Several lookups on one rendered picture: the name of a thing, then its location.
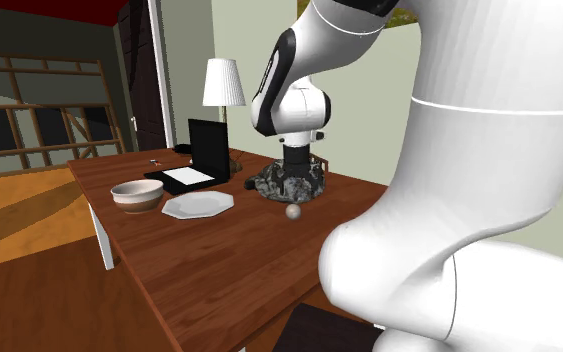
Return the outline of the wooden railing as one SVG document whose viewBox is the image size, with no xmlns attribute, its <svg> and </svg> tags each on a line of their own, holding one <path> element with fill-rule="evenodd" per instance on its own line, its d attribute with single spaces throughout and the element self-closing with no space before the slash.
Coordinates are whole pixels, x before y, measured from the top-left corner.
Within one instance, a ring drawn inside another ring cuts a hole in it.
<svg viewBox="0 0 563 352">
<path fill-rule="evenodd" d="M 0 54 L 0 176 L 125 150 L 100 61 Z"/>
</svg>

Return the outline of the brown wooden table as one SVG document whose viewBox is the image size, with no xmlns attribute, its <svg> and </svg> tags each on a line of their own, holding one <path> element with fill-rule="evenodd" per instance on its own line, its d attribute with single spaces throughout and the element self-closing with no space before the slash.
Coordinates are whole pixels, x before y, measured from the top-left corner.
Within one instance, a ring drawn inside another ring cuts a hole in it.
<svg viewBox="0 0 563 352">
<path fill-rule="evenodd" d="M 234 206 L 179 220 L 160 210 L 128 215 L 113 186 L 185 166 L 169 149 L 72 160 L 68 166 L 120 262 L 156 315 L 175 352 L 238 352 L 303 302 L 321 302 L 318 256 L 326 236 L 367 210 L 380 184 L 328 173 L 324 193 L 290 220 L 285 205 L 243 186 L 265 156 L 236 151 L 242 170 L 221 191 Z M 156 166 L 149 161 L 158 160 Z"/>
</svg>

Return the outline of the cream and brown bowl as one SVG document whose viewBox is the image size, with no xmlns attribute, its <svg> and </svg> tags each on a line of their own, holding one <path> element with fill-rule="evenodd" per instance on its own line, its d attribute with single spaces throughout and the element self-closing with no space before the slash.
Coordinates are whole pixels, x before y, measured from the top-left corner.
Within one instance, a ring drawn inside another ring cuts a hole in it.
<svg viewBox="0 0 563 352">
<path fill-rule="evenodd" d="M 142 213 L 159 205 L 164 189 L 162 181 L 141 179 L 116 185 L 110 193 L 117 207 L 124 212 Z"/>
</svg>

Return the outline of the white shade table lamp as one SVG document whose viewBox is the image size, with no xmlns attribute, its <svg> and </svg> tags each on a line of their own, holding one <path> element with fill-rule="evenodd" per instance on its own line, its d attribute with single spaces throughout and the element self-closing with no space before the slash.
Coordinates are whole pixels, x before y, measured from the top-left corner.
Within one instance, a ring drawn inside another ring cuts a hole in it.
<svg viewBox="0 0 563 352">
<path fill-rule="evenodd" d="M 207 61 L 202 105 L 221 109 L 225 130 L 228 130 L 227 108 L 246 105 L 234 59 L 211 58 Z"/>
</svg>

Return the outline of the dark robot stand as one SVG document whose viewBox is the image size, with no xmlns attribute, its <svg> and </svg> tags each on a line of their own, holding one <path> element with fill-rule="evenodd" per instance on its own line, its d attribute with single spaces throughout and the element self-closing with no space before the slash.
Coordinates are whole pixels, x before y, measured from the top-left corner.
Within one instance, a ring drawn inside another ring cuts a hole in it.
<svg viewBox="0 0 563 352">
<path fill-rule="evenodd" d="M 272 352 L 372 352 L 382 330 L 308 304 L 299 304 Z"/>
</svg>

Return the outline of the grey rocky lump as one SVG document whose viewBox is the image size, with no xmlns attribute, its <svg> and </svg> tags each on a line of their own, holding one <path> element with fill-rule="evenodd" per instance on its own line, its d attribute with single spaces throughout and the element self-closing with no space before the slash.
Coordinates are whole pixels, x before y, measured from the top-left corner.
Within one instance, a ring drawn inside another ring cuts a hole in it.
<svg viewBox="0 0 563 352">
<path fill-rule="evenodd" d="M 325 175 L 318 162 L 292 164 L 278 159 L 244 182 L 246 190 L 257 190 L 267 199 L 301 204 L 321 195 Z"/>
</svg>

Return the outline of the black open laptop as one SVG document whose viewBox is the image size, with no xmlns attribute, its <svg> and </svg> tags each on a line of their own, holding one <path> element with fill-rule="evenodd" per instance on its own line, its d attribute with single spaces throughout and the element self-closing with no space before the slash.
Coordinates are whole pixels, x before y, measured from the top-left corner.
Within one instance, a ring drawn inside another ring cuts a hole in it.
<svg viewBox="0 0 563 352">
<path fill-rule="evenodd" d="M 160 169 L 144 174 L 147 179 L 163 182 L 171 195 L 223 184 L 230 179 L 228 131 L 222 122 L 189 119 L 191 164 Z"/>
</svg>

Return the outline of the white octagonal plate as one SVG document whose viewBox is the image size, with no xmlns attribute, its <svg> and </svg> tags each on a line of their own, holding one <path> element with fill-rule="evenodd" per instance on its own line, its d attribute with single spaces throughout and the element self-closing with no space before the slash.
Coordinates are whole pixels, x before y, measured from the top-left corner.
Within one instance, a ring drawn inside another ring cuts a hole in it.
<svg viewBox="0 0 563 352">
<path fill-rule="evenodd" d="M 190 192 L 169 199 L 162 213 L 177 219 L 213 217 L 234 206 L 232 195 L 219 191 Z"/>
</svg>

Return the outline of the dark wooden door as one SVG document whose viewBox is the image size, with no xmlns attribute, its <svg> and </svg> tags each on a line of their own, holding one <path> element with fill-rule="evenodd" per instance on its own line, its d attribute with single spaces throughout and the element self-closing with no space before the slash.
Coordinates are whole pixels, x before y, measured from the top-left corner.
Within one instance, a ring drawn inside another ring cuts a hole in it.
<svg viewBox="0 0 563 352">
<path fill-rule="evenodd" d="M 164 149 L 165 128 L 147 0 L 129 0 L 117 14 L 136 138 L 141 151 Z"/>
</svg>

